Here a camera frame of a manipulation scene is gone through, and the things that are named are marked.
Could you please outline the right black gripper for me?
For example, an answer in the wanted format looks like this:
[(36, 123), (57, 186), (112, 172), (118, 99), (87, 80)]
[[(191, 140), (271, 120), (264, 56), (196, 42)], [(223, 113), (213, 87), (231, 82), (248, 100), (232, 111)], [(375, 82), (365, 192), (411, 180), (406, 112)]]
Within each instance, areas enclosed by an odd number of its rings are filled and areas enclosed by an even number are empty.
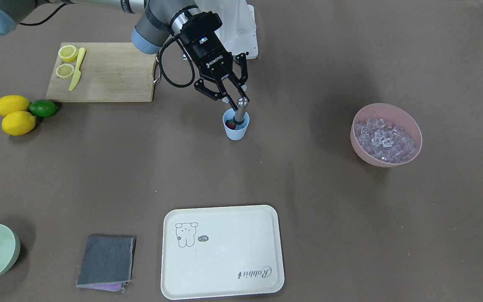
[[(212, 34), (215, 34), (216, 29), (222, 25), (217, 13), (201, 12), (190, 16), (189, 22), (182, 27), (185, 32), (179, 35), (182, 45), (184, 42), (192, 45), (197, 40), (197, 25), (203, 25), (204, 23), (211, 27), (210, 31)], [(244, 102), (247, 105), (249, 104), (250, 99), (246, 94), (247, 86), (245, 84), (249, 78), (249, 73), (247, 59), (245, 59), (244, 55), (240, 55), (240, 57), (233, 57), (232, 55), (222, 57), (221, 54), (212, 53), (205, 56), (203, 61), (192, 61), (199, 69), (200, 78), (194, 82), (194, 87), (197, 91), (215, 101), (220, 99), (223, 103), (230, 105), (232, 109), (239, 110), (238, 105), (223, 84), (223, 80), (226, 78), (232, 82)]]

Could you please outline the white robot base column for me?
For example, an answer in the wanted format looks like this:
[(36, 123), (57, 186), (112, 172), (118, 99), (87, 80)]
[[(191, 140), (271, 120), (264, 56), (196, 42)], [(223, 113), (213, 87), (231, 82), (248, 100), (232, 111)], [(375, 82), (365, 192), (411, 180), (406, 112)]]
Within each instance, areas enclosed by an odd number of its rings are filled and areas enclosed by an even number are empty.
[(184, 33), (182, 27), (189, 22), (190, 16), (210, 11), (218, 14), (222, 25), (215, 34), (211, 33), (207, 23), (197, 25), (197, 40), (192, 45), (183, 43), (192, 60), (203, 61), (205, 56), (212, 53), (221, 54), (221, 57), (244, 55), (245, 59), (257, 58), (254, 8), (245, 0), (197, 0), (172, 18), (173, 32)]

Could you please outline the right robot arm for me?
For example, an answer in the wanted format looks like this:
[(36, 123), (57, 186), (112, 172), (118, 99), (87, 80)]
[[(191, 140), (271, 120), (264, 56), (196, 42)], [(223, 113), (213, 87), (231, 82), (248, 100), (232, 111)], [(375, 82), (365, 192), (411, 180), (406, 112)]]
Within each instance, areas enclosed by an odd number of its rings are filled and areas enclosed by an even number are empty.
[[(247, 95), (247, 52), (238, 54), (226, 49), (217, 36), (223, 25), (217, 12), (205, 10), (195, 0), (0, 0), (0, 36), (6, 36), (20, 26), (37, 27), (43, 21), (33, 21), (38, 12), (47, 12), (46, 20), (63, 8), (77, 13), (69, 21), (59, 18), (60, 27), (77, 29), (78, 25), (116, 23), (132, 28), (131, 41), (145, 54), (156, 54), (161, 78), (177, 88), (194, 87), (214, 101), (223, 101), (234, 110), (249, 105)], [(176, 83), (166, 74), (165, 51), (176, 44), (190, 66), (190, 80)]]

